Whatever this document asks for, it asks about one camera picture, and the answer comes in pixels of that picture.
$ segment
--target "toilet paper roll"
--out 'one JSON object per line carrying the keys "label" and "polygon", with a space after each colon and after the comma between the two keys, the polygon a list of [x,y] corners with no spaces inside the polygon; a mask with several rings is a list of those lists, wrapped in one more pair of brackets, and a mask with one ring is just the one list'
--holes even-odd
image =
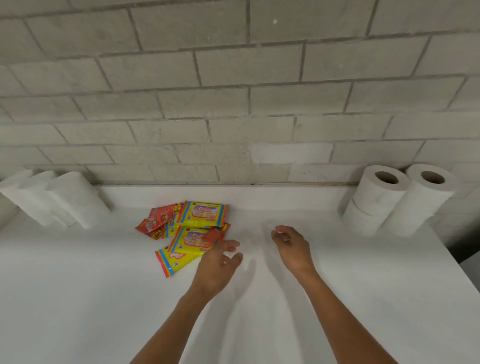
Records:
{"label": "toilet paper roll", "polygon": [[353,200],[368,215],[383,216],[392,212],[410,185],[410,179],[395,168],[369,166],[365,168]]}
{"label": "toilet paper roll", "polygon": [[32,170],[24,170],[3,180],[0,182],[0,192],[40,225],[48,226],[54,221],[52,215],[41,209],[23,191],[18,189],[19,184],[27,181],[33,175]]}
{"label": "toilet paper roll", "polygon": [[358,208],[355,201],[350,200],[342,219],[352,232],[362,236],[373,236],[385,221],[385,216],[366,214]]}
{"label": "toilet paper roll", "polygon": [[50,213],[55,221],[61,226],[68,227],[77,222],[45,191],[45,186],[57,177],[52,170],[39,173],[18,185],[22,191],[33,203],[36,203],[41,209]]}
{"label": "toilet paper roll", "polygon": [[85,229],[90,229],[110,212],[95,188],[80,172],[69,172],[45,186],[47,193]]}
{"label": "toilet paper roll", "polygon": [[410,166],[407,176],[411,180],[410,187],[384,225],[399,236],[413,235],[460,186],[455,175],[428,164]]}

